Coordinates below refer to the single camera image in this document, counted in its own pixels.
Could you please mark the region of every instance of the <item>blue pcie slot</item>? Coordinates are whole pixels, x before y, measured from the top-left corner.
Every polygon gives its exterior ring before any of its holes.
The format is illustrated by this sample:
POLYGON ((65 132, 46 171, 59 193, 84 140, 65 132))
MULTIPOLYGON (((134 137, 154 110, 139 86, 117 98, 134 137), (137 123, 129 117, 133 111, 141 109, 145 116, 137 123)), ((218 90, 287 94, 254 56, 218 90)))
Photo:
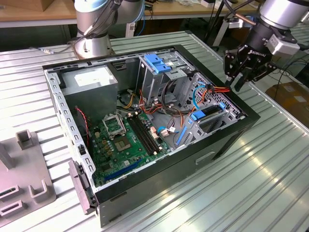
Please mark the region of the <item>blue pcie slot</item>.
POLYGON ((180 141, 182 140, 183 135, 184 135, 184 133, 185 133, 186 131, 187 131, 187 127, 185 126, 185 127, 183 128, 182 133, 180 134, 180 136, 179 136, 177 142, 176 142, 177 146, 179 145, 179 143, 180 143, 180 141))
POLYGON ((131 164, 131 165, 129 165, 129 166, 113 173, 113 174, 108 175, 107 177, 104 178, 105 181, 114 179, 114 178, 116 178, 116 177, 118 177, 118 176, 120 176, 120 175, 122 175, 122 174, 124 174, 128 171, 133 170, 134 168, 136 168, 138 166, 139 162, 141 162, 141 161, 142 161, 142 159, 140 159, 139 161, 136 161, 135 163, 133 163, 133 164, 131 164))

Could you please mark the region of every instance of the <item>table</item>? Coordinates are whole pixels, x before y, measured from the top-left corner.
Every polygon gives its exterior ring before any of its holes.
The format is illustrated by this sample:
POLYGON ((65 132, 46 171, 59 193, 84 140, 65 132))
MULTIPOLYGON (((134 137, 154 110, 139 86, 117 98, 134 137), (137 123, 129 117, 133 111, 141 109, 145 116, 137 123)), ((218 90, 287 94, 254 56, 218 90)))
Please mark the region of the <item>table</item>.
MULTIPOLYGON (((153 16, 149 11, 145 11, 145 19, 171 19, 171 18, 197 18, 210 17, 212 8, 204 7, 200 4, 193 6, 182 6, 177 2, 166 3, 156 2, 153 7, 153 16)), ((255 12, 251 6, 239 9, 241 14, 255 12)), ((0 9, 0 28, 30 27, 47 25, 67 25, 76 24, 76 14, 72 0, 55 0, 44 12, 31 11, 27 9, 6 6, 0 9)), ((128 24, 126 37, 132 37, 133 25, 128 24)))
MULTIPOLYGON (((222 58, 193 34, 175 32, 112 40, 116 53, 182 44, 224 80, 222 58)), ((64 45, 52 47, 60 50, 64 45)), ((69 50, 46 55, 0 53, 0 141, 36 131, 56 190, 55 202, 0 228, 6 231, 100 231, 83 214, 70 160, 42 65, 76 60, 69 50)), ((305 231, 309 226, 309 130, 253 84, 238 93, 260 116, 228 152, 184 181, 110 223, 105 231, 305 231)))

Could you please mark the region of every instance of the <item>slotted aluminum surface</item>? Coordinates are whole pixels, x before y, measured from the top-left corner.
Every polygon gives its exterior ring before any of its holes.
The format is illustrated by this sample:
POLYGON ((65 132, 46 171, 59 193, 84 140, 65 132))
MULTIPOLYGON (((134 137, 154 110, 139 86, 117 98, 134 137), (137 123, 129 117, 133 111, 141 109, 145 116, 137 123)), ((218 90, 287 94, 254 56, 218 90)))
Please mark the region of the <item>slotted aluminum surface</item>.
POLYGON ((291 29, 292 35, 300 44, 309 44, 309 24, 300 22, 296 27, 291 29))
MULTIPOLYGON (((182 44, 224 80, 219 56, 185 32, 112 40, 116 53, 173 44, 182 44)), ((98 218, 83 214, 73 188, 70 154, 41 69, 44 64, 75 59, 71 51, 58 55, 33 50, 0 53, 0 140, 17 130, 37 132, 57 194, 55 202, 0 232, 100 231, 98 218)), ((223 157, 103 229, 305 231, 309 225, 306 129, 253 86, 245 86, 239 96, 261 116, 250 131, 223 157)))

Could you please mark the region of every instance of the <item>red cable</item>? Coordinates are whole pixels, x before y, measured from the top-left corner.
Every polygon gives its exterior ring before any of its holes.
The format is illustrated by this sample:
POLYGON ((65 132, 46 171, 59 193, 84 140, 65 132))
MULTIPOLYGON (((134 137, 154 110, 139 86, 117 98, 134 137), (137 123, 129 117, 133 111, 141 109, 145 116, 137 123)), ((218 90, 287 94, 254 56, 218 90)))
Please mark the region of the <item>red cable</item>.
POLYGON ((87 133, 87 147, 89 147, 89 130, 88 130, 88 124, 87 124, 87 120, 86 120, 86 116, 85 114, 79 109, 79 108, 75 108, 79 113, 81 113, 81 115, 83 116, 84 118, 84 121, 85 121, 85 124, 86 124, 86 133, 87 133))

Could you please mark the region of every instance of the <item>motherboard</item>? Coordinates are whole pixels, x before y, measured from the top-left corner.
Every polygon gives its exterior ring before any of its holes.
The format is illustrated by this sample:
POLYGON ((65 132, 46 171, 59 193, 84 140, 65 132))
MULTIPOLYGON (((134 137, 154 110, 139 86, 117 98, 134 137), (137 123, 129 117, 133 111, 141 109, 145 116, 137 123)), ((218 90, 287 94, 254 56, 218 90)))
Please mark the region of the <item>motherboard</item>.
POLYGON ((145 113, 121 118, 112 115, 89 129, 96 166, 93 178, 101 186, 170 152, 154 133, 145 113))

